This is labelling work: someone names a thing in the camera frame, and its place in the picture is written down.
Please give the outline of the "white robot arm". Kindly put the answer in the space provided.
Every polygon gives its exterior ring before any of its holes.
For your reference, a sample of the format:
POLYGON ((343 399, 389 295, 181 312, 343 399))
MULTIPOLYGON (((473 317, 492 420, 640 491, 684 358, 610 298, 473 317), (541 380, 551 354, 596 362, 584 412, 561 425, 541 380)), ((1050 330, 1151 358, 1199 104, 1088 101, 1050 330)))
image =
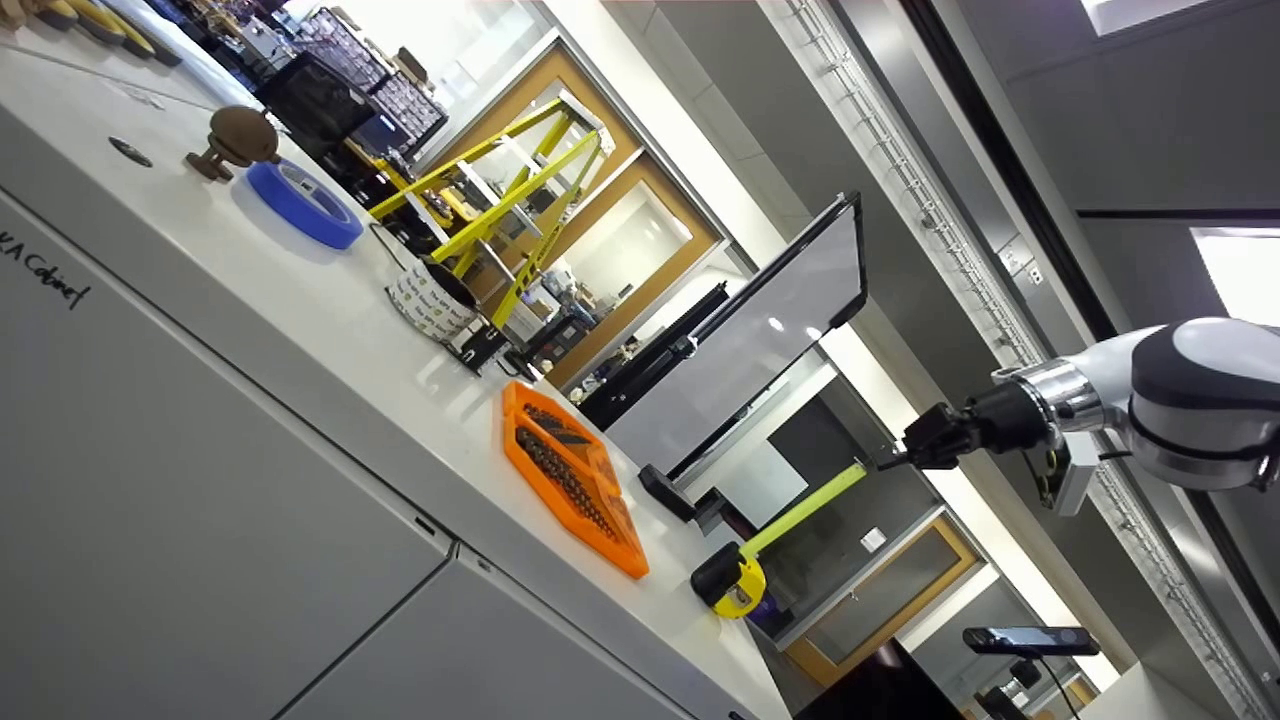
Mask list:
POLYGON ((932 402, 894 463, 955 467, 969 451, 1050 451, 1036 478, 1057 515, 1085 507, 1101 463, 1237 491, 1280 467, 1280 330, 1232 317, 1151 323, 997 380, 965 402, 932 402))

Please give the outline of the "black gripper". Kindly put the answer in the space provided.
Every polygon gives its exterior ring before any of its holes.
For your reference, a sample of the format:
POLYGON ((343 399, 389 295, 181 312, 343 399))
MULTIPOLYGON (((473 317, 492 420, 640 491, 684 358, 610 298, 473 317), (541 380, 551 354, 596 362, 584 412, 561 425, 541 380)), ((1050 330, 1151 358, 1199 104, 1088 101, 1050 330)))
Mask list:
POLYGON ((955 467, 965 451, 1034 447, 1054 430, 1022 380, 1005 380, 965 402, 932 402, 903 427, 903 460, 916 467, 955 467))

